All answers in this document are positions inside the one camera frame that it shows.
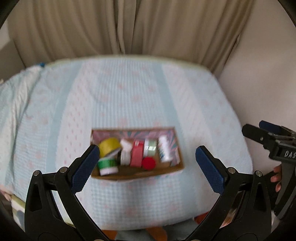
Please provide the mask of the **right hand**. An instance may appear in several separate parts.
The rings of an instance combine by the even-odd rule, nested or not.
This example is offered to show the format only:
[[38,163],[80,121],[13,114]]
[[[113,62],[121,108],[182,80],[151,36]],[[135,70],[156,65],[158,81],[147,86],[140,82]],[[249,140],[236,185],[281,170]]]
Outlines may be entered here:
[[281,190],[281,179],[282,179],[282,165],[278,165],[273,169],[274,175],[270,178],[272,183],[275,183],[275,191],[279,192]]

